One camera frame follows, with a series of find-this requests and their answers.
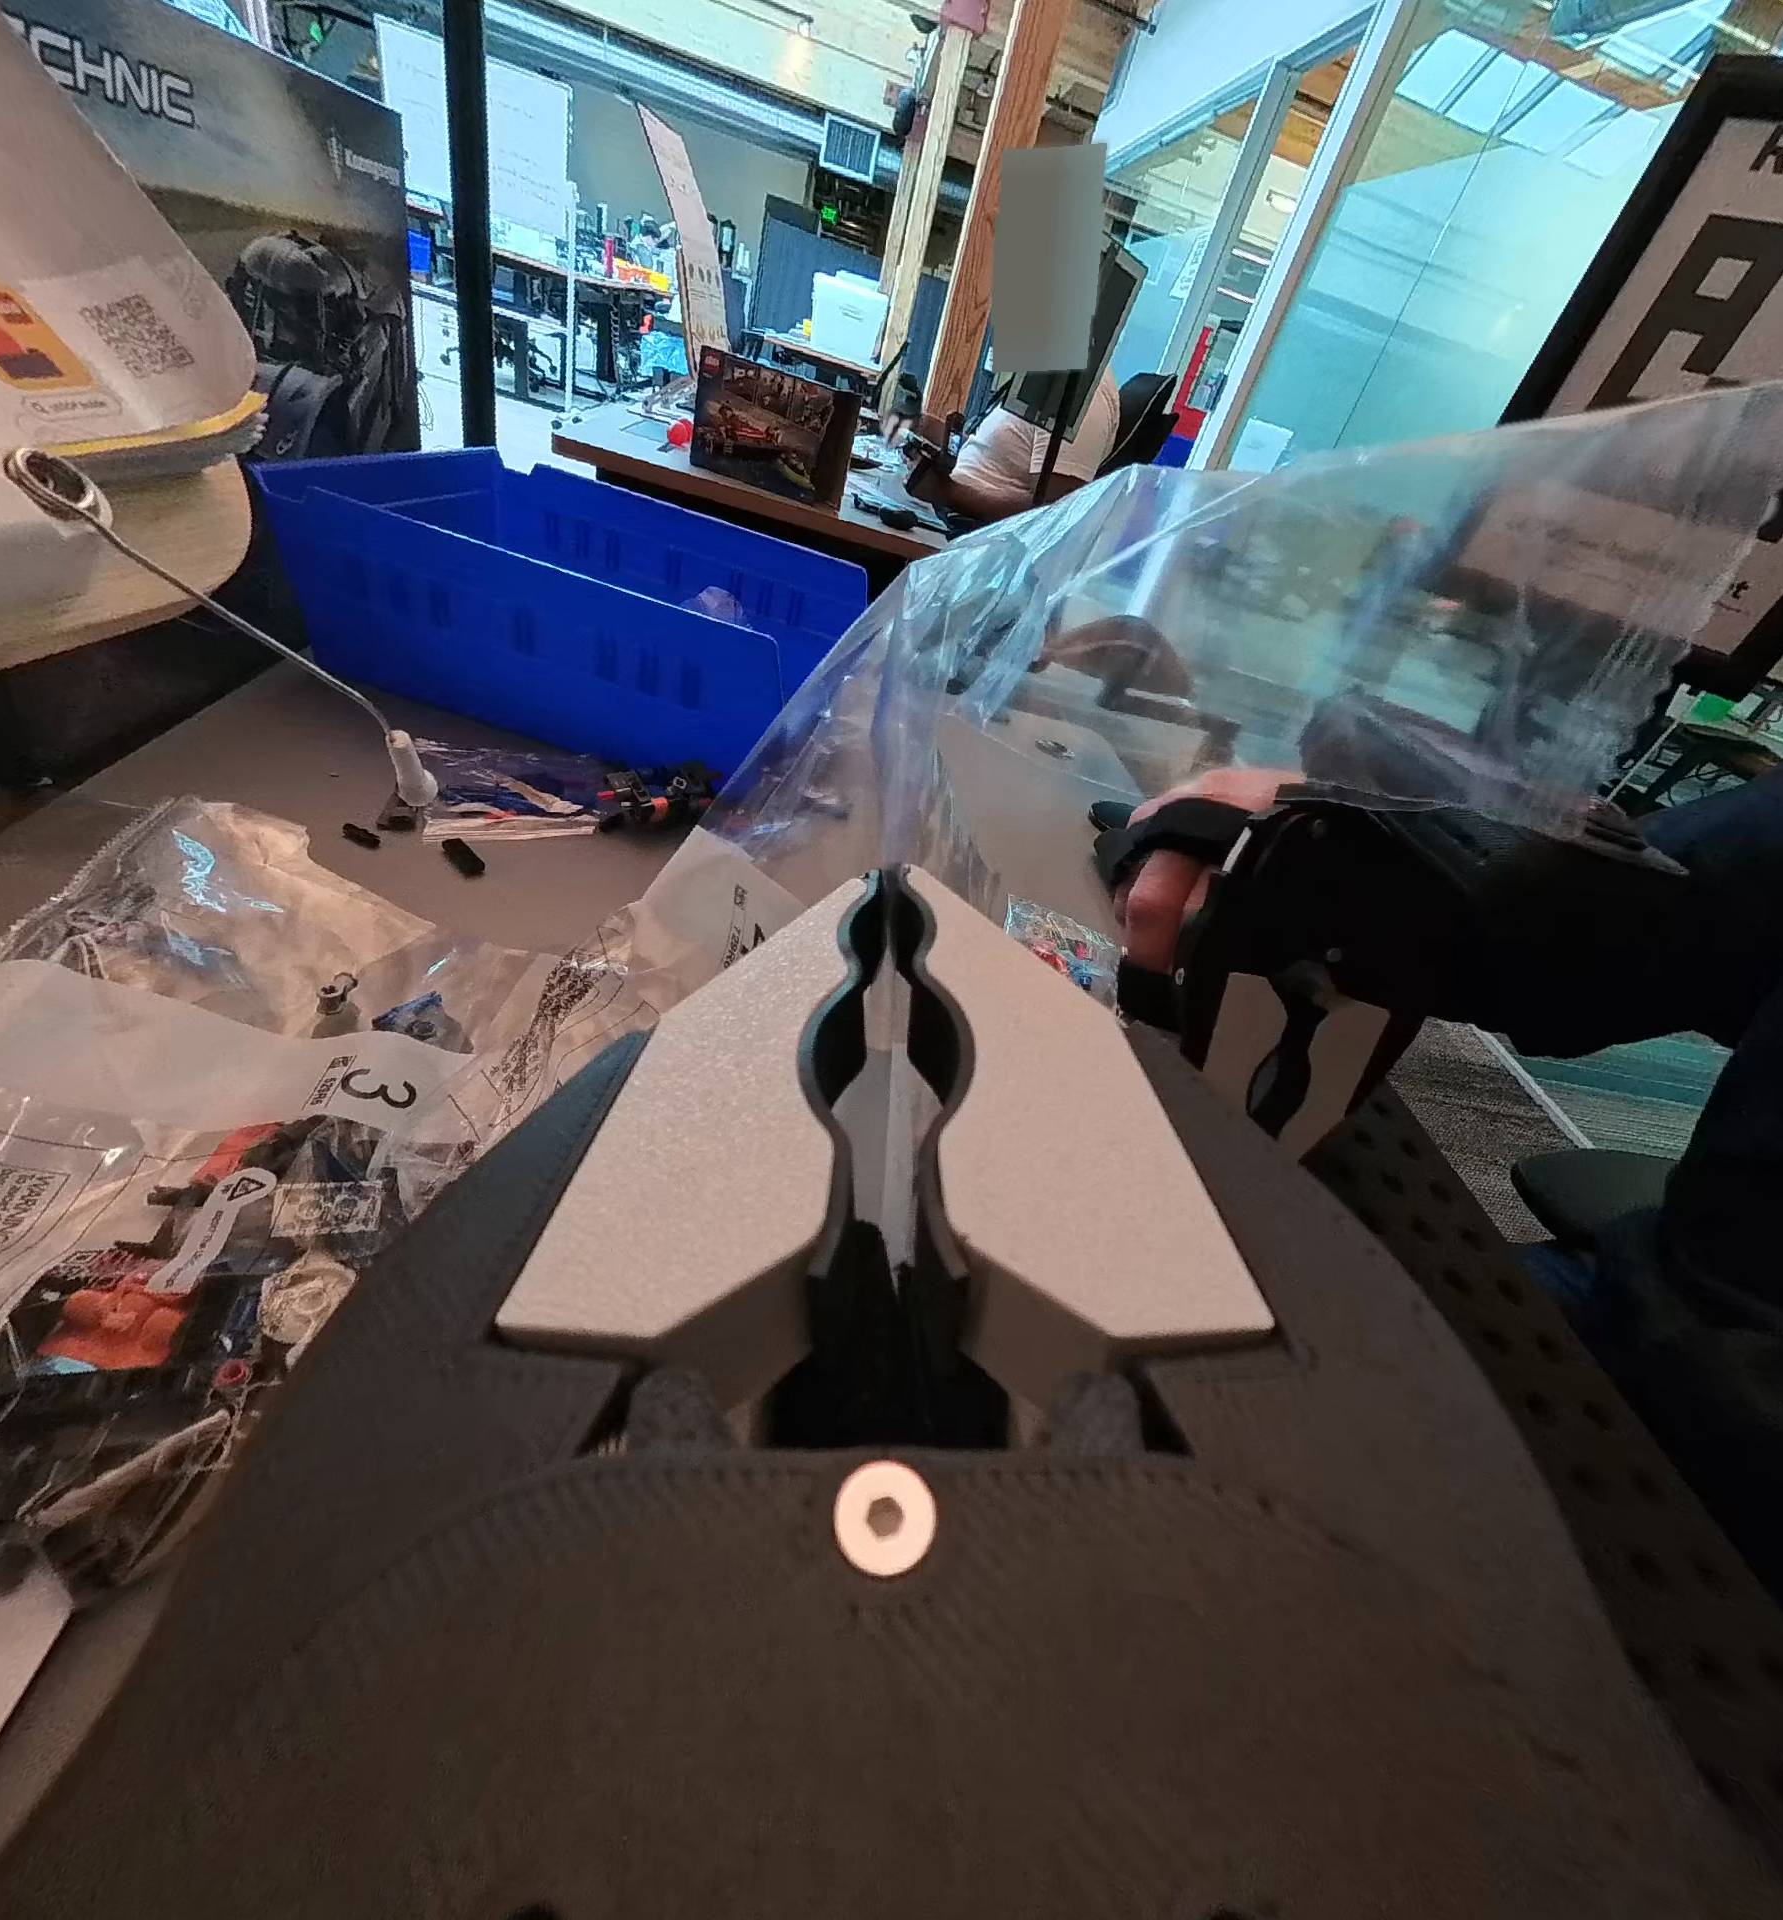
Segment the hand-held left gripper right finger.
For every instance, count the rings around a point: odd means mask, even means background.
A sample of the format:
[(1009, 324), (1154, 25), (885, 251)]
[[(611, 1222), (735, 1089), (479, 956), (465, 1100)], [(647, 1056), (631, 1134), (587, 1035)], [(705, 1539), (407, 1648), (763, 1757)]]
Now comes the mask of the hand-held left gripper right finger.
[(943, 1079), (921, 1222), (961, 1349), (1047, 1410), (1072, 1376), (1254, 1346), (1274, 1317), (1112, 1015), (919, 868), (911, 1062)]

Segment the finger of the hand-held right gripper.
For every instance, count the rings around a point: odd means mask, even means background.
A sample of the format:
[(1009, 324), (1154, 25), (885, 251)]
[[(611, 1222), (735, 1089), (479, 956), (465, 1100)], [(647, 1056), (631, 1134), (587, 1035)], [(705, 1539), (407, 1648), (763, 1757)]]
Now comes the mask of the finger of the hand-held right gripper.
[(1228, 977), (1202, 1076), (1268, 1141), (1314, 1141), (1318, 983), (1308, 968)]
[(1328, 975), (1286, 977), (1286, 1152), (1300, 1161), (1368, 1098), (1416, 1022), (1346, 997)]

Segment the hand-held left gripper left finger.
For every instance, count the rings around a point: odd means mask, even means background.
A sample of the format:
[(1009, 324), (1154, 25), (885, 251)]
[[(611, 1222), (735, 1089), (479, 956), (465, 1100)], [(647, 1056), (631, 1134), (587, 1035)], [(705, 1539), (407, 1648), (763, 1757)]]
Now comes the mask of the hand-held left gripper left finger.
[(883, 952), (883, 878), (853, 876), (665, 1015), (495, 1332), (685, 1371), (725, 1410), (771, 1393), (811, 1351), (811, 1284), (855, 1215), (837, 1107)]

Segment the clear plastic bag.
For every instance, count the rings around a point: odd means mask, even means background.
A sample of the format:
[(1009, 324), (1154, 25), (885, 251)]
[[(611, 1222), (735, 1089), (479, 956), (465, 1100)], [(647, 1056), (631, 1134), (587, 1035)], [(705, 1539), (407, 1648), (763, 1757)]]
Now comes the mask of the clear plastic bag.
[[(1572, 837), (1780, 497), (1774, 380), (1272, 475), (1132, 468), (967, 535), (855, 621), (733, 773), (631, 911), (631, 981), (653, 988), (657, 1026), (839, 885), (881, 875), (851, 1089), (879, 1107), (877, 1158), (889, 1143), (907, 1157), (911, 1277), (955, 1313), (965, 1291), (919, 1216), (943, 1079), (909, 1054), (905, 868), (1001, 930), (1019, 896), (1118, 944), (1092, 807), (1136, 808), (1208, 769), (1306, 782), (1300, 743), (1332, 700), (1390, 708), (1408, 748), (1446, 736), (1454, 805)], [(1031, 673), (1045, 636), (1104, 615), (1156, 627), (1202, 710), (1236, 727), (1230, 762), (1094, 707), (1090, 678)], [(653, 1028), (575, 1091), (609, 1107)], [(855, 1155), (863, 1107), (845, 1100)], [(895, 1305), (895, 1266), (855, 1209), (811, 1314)]]

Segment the person's right forearm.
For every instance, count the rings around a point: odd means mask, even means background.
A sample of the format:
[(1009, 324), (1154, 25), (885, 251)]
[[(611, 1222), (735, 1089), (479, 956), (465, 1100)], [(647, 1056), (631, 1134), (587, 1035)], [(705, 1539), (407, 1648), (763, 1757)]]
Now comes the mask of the person's right forearm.
[(1783, 1080), (1783, 762), (1638, 823), (1666, 873), (1582, 856), (1512, 876), (1432, 1018), (1574, 1059), (1696, 1035)]

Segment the small bag of lego parts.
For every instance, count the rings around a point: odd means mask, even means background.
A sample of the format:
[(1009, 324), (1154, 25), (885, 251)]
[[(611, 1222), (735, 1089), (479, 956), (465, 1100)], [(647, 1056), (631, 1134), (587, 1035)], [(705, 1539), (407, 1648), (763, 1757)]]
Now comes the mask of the small bag of lego parts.
[(1007, 901), (1003, 933), (1080, 995), (1114, 1002), (1120, 949), (1106, 935), (1017, 895)]

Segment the small black orange lego assembly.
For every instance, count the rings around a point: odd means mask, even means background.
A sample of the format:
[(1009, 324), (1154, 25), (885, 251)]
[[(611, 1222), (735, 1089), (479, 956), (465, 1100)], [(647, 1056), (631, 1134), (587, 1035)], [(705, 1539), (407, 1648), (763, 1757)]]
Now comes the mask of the small black orange lego assembly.
[(709, 813), (719, 782), (719, 773), (701, 761), (613, 769), (595, 795), (597, 832), (651, 835), (691, 828)]

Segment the large white-label lego parts bag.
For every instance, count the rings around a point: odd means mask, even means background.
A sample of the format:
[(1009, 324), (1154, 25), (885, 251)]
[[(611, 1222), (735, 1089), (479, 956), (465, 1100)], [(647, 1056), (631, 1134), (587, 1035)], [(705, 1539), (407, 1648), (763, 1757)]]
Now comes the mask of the large white-label lego parts bag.
[(381, 1253), (611, 1042), (615, 968), (281, 1035), (0, 964), (0, 1578), (163, 1561)]

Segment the small lego set box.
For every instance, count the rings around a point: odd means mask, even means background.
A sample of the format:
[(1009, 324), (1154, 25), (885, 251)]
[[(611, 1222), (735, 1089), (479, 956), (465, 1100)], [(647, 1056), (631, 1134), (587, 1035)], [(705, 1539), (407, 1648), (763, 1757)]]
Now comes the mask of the small lego set box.
[(835, 510), (861, 401), (723, 348), (701, 348), (687, 462), (807, 509)]

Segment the black lego set box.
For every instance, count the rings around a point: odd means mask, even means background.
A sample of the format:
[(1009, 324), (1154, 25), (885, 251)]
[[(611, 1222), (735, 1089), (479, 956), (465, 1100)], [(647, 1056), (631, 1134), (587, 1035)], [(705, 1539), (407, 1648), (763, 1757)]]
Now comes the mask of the black lego set box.
[(281, 57), (275, 4), (0, 12), (225, 292), (269, 402), (253, 458), (415, 452), (397, 114)]

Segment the lego instruction booklet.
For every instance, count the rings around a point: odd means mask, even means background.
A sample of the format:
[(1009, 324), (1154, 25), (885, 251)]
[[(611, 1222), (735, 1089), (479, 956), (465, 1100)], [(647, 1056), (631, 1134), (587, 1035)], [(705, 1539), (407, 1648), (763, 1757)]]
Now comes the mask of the lego instruction booklet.
[(0, 458), (239, 458), (267, 424), (255, 366), (225, 290), (0, 12)]

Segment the person's right hand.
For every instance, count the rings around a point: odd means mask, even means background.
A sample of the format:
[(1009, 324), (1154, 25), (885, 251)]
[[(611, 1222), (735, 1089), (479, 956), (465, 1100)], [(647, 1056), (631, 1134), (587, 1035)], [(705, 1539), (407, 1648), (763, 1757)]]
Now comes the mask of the person's right hand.
[[(1292, 774), (1276, 770), (1208, 769), (1140, 802), (1132, 823), (1182, 801), (1236, 807), (1244, 816), (1264, 813)], [(1146, 972), (1172, 972), (1172, 956), (1184, 925), (1216, 891), (1220, 864), (1190, 853), (1154, 850), (1142, 856), (1132, 876), (1112, 892), (1112, 917), (1120, 959)]]

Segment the black perforated board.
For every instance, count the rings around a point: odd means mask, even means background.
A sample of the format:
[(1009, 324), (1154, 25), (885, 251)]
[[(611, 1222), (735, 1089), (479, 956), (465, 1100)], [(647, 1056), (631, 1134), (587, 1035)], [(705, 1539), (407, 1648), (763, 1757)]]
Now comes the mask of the black perforated board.
[(837, 1568), (859, 1453), (625, 1465), (627, 1596), (729, 1656), (635, 1840), (481, 1873), (569, 1917), (1783, 1917), (1783, 1620), (1392, 1098), (1324, 1179), (1122, 1033), (1276, 1321), (1059, 1386), (1043, 1446), (907, 1451), (905, 1596)]

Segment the black office chair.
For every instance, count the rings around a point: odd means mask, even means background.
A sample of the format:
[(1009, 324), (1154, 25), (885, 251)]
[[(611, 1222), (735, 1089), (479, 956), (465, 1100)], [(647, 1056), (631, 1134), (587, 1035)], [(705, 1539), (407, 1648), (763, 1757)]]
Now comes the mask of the black office chair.
[(1098, 479), (1156, 460), (1174, 429), (1174, 388), (1176, 376), (1160, 373), (1134, 375), (1118, 388), (1116, 435), (1096, 467)]
[(1230, 762), (1236, 727), (1202, 710), (1184, 660), (1146, 619), (1104, 615), (1045, 636), (1031, 673), (1049, 668), (1094, 680), (1096, 708), (1196, 733), (1202, 761)]

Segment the small bag of blue parts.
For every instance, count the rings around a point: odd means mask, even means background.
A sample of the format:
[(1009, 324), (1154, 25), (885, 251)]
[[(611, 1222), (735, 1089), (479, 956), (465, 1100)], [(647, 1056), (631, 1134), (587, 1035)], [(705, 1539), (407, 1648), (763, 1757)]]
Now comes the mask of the small bag of blue parts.
[(415, 748), (437, 786), (435, 801), (421, 810), (421, 837), (429, 845), (589, 838), (601, 819), (599, 797), (613, 786), (607, 765), (583, 755), (427, 738)]

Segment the clear bag of pale parts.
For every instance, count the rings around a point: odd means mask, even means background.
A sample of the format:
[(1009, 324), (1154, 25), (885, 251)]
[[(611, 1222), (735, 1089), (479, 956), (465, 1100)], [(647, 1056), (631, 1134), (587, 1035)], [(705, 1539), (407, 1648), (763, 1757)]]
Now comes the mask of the clear bag of pale parts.
[(0, 964), (47, 964), (283, 1039), (431, 995), (449, 960), (431, 925), (317, 864), (301, 824), (193, 797), (119, 831), (0, 935)]

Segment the blue plastic bin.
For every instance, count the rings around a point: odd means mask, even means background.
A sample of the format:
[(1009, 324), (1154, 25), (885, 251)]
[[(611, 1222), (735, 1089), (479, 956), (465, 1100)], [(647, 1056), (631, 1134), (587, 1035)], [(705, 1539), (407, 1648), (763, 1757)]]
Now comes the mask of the blue plastic bin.
[(733, 773), (869, 603), (851, 562), (491, 449), (245, 479), (329, 673), (615, 766)]

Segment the black framed marker sign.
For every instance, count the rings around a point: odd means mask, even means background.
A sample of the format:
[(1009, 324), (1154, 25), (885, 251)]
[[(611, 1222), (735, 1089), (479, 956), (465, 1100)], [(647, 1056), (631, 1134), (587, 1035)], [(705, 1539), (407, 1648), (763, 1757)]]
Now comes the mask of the black framed marker sign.
[[(1783, 378), (1783, 58), (1720, 57), (1630, 191), (1502, 420)], [(1678, 677), (1736, 698), (1783, 660), (1783, 497)]]

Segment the wooden office desk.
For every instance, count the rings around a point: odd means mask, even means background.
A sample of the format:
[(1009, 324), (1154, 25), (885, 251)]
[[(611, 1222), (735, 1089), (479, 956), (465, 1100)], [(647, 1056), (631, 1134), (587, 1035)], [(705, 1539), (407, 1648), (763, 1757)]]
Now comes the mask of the wooden office desk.
[(593, 468), (611, 486), (689, 510), (749, 524), (773, 539), (873, 565), (913, 565), (943, 553), (949, 539), (925, 526), (887, 526), (851, 503), (821, 507), (785, 499), (739, 479), (695, 468), (681, 447), (667, 442), (667, 424), (627, 402), (599, 402), (565, 414), (551, 437), (563, 462)]

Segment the brown cardboard sheet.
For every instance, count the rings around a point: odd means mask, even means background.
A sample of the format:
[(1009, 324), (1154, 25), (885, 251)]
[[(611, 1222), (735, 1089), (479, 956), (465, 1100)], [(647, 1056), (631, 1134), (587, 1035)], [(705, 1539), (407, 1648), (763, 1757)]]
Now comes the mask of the brown cardboard sheet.
[(677, 237), (677, 300), (687, 362), (695, 373), (705, 353), (729, 353), (731, 334), (723, 296), (723, 267), (705, 197), (679, 133), (637, 107), (653, 166), (659, 174)]

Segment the black steel column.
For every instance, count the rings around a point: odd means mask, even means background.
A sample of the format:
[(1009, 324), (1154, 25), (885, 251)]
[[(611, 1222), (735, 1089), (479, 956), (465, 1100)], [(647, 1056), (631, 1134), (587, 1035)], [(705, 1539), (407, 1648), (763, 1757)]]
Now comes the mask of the black steel column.
[(453, 239), (461, 430), (469, 449), (497, 445), (489, 129), (483, 2), (443, 2), (443, 83)]

